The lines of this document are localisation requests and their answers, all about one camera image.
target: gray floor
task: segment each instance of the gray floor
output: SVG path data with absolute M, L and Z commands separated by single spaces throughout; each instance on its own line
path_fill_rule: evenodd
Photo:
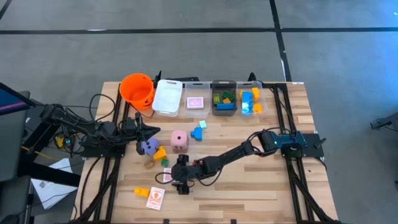
M 393 1 L 276 3 L 282 27 L 398 26 Z M 0 30 L 272 26 L 266 0 L 13 0 L 0 20 Z M 283 37 L 292 79 L 306 83 L 316 127 L 328 138 L 326 163 L 340 220 L 396 223 L 397 133 L 371 131 L 369 122 L 398 112 L 398 33 Z M 274 33 L 0 35 L 0 49 L 1 82 L 64 105 L 87 105 L 103 82 L 135 72 L 201 80 L 245 80 L 255 72 L 264 81 L 284 80 Z M 74 199 L 46 212 L 36 208 L 43 214 L 35 222 L 66 222 Z

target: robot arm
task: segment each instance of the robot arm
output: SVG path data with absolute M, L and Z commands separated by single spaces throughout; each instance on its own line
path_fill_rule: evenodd
M 87 121 L 62 105 L 46 105 L 40 117 L 46 123 L 63 124 L 85 134 L 87 137 L 80 143 L 85 148 L 84 157 L 113 157 L 130 141 L 137 141 L 137 152 L 144 155 L 141 141 L 160 131 L 160 128 L 145 125 L 140 113 L 136 113 L 135 122 L 131 118 L 122 121 L 121 128 L 110 121 Z
M 254 133 L 254 137 L 257 136 L 260 140 L 260 144 L 263 148 L 262 151 L 258 151 L 257 148 L 253 147 L 250 142 L 250 138 L 241 143 L 228 152 L 219 156 L 207 156 L 202 159 L 194 161 L 193 165 L 187 166 L 189 157 L 187 155 L 179 155 L 177 163 L 172 167 L 172 178 L 177 183 L 173 184 L 177 187 L 179 194 L 189 194 L 189 187 L 187 180 L 197 179 L 203 180 L 209 177 L 213 177 L 222 168 L 236 161 L 244 156 L 258 155 L 266 157 L 272 155 L 276 150 L 282 147 L 300 148 L 307 147 L 307 143 L 300 131 L 295 134 L 276 134 L 273 131 L 260 131 Z

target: red object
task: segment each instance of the red object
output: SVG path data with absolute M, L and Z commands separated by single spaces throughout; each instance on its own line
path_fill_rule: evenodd
M 120 95 L 137 110 L 150 108 L 154 101 L 154 83 L 145 74 L 131 74 L 120 84 Z

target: paper sheet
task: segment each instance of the paper sheet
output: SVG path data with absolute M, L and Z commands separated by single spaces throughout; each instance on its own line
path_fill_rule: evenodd
M 67 159 L 67 158 L 62 159 L 62 160 L 52 164 L 49 167 L 54 168 L 54 169 L 59 169 L 59 168 L 64 167 L 61 170 L 72 173 L 72 169 L 70 168 L 69 159 Z M 43 203 L 44 209 L 51 208 L 56 203 L 61 201 L 64 197 L 66 197 L 68 195 L 68 193 L 77 189 L 77 187 L 55 184 L 53 182 L 47 182 L 44 180 L 32 179 L 31 181 L 33 183 L 33 186 L 36 189 L 37 194 L 39 195 L 40 201 L 44 202 L 44 201 L 48 200 Z

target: plastic bin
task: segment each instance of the plastic bin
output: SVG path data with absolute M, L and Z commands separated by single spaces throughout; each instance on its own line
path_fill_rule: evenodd
M 159 115 L 175 117 L 178 115 L 182 94 L 182 82 L 159 80 L 152 109 Z
M 211 108 L 210 82 L 185 82 L 184 112 L 189 118 L 206 118 Z M 203 97 L 202 109 L 188 109 L 188 97 Z
M 211 110 L 213 115 L 215 116 L 233 116 L 237 109 L 236 107 L 236 82 L 232 80 L 214 80 L 211 84 L 212 91 L 211 91 Z M 231 103 L 235 104 L 235 109 L 233 110 L 217 110 L 216 105 L 213 102 L 213 95 L 219 94 L 220 101 L 223 101 L 223 93 L 224 91 L 228 91 L 232 95 L 234 95 L 234 99 Z
M 262 106 L 262 112 L 260 113 L 253 113 L 253 114 L 242 114 L 242 102 L 239 98 L 239 92 L 241 90 L 243 91 L 250 91 L 251 92 L 251 88 L 255 88 L 257 87 L 259 89 L 259 99 L 255 102 L 253 102 L 253 105 L 255 105 L 256 103 L 261 104 Z M 238 109 L 240 110 L 240 113 L 244 116 L 253 116 L 253 115 L 257 115 L 257 114 L 262 114 L 265 113 L 268 110 L 267 107 L 267 101 L 266 101 L 266 95 L 264 93 L 264 90 L 262 89 L 262 85 L 261 82 L 259 81 L 253 81 L 253 82 L 238 82 L 236 85 L 236 96 L 237 99 L 236 101 L 238 102 Z

